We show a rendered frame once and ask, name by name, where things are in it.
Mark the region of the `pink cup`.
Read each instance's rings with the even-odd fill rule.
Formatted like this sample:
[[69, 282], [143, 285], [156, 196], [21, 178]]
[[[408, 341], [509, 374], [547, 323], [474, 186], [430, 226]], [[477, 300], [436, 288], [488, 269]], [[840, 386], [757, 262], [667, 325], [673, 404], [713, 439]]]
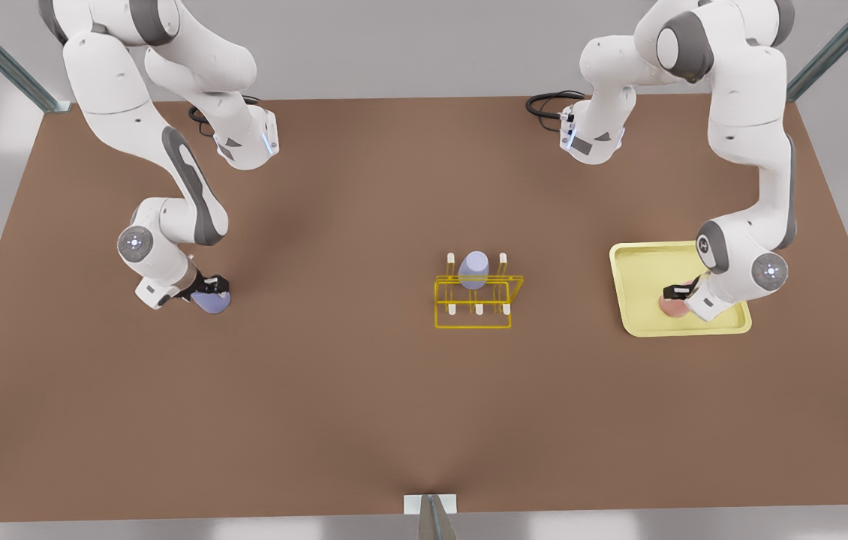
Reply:
[[[685, 283], [681, 283], [681, 284], [695, 284], [695, 288], [696, 288], [697, 280], [685, 281]], [[660, 309], [667, 316], [670, 316], [670, 317], [673, 317], [673, 318], [682, 318], [682, 317], [690, 314], [690, 308], [686, 304], [686, 300], [684, 300], [684, 301], [664, 300], [664, 298], [662, 298], [662, 295], [661, 295], [661, 297], [658, 298], [658, 304], [660, 304]]]

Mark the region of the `yellow tray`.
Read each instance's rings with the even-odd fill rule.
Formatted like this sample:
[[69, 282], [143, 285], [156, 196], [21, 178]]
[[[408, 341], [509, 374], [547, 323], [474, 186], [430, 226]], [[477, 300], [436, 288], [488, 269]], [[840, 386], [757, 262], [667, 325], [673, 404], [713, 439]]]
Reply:
[[749, 307], [739, 303], [710, 322], [694, 314], [666, 315], [658, 298], [664, 287], [691, 281], [705, 270], [692, 241], [619, 243], [610, 249], [614, 286], [624, 328], [638, 338], [746, 334]]

